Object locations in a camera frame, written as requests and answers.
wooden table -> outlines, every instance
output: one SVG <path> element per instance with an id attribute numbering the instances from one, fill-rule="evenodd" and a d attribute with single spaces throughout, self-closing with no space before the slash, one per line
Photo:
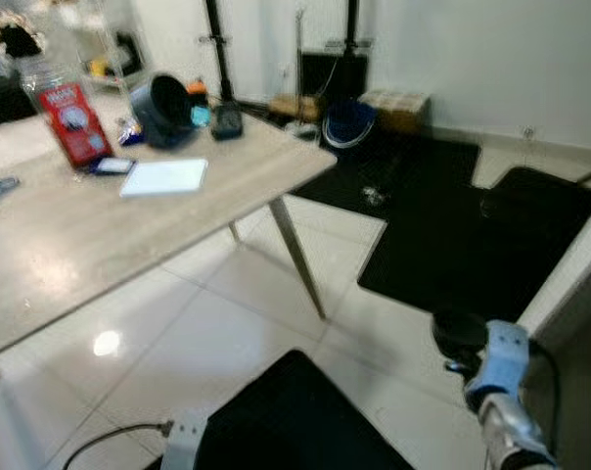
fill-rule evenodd
<path id="1" fill-rule="evenodd" d="M 79 175 L 61 151 L 4 169 L 22 185 L 0 199 L 0 353 L 269 204 L 320 317 L 324 309 L 281 198 L 333 155 L 252 117 L 237 140 L 207 129 L 181 148 L 123 149 L 140 161 L 202 157 L 195 194 L 122 199 L 123 177 Z"/>

floor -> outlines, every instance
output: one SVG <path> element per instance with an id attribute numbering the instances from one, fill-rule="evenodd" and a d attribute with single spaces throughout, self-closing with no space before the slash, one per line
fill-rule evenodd
<path id="1" fill-rule="evenodd" d="M 96 107 L 105 126 L 124 113 L 111 96 Z M 46 132 L 38 118 L 0 126 L 0 170 L 54 148 Z M 591 170 L 591 156 L 487 144 L 475 184 L 490 186 L 513 165 L 574 179 Z M 316 316 L 269 211 L 257 211 L 238 222 L 242 244 L 221 231 L 0 355 L 0 469 L 61 469 L 77 446 L 116 426 L 184 409 L 209 416 L 292 348 L 416 469 L 481 469 L 478 424 L 460 379 L 442 369 L 429 316 L 356 284 L 383 223 L 294 197 L 287 204 L 330 321 Z M 138 432 L 72 468 L 142 469 L 163 450 L 158 435 Z"/>

